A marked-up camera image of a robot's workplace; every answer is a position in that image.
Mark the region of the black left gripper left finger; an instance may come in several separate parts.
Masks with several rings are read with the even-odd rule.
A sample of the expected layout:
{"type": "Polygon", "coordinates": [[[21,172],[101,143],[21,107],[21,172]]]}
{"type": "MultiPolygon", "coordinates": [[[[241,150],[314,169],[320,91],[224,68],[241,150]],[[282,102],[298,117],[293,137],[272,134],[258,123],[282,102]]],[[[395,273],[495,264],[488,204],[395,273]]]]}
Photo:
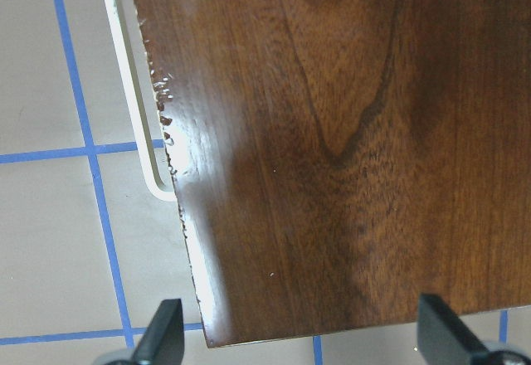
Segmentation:
{"type": "Polygon", "coordinates": [[[180,299],[163,300],[132,354],[134,364],[179,365],[184,357],[183,307],[180,299]]]}

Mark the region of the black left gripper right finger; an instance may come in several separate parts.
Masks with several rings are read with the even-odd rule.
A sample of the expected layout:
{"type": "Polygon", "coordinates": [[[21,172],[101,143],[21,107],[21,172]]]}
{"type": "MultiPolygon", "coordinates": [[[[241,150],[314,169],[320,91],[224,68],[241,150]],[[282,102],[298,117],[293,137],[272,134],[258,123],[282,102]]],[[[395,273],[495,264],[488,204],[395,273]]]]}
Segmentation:
{"type": "Polygon", "coordinates": [[[417,347],[427,364],[486,364],[489,349],[437,294],[418,300],[417,347]]]}

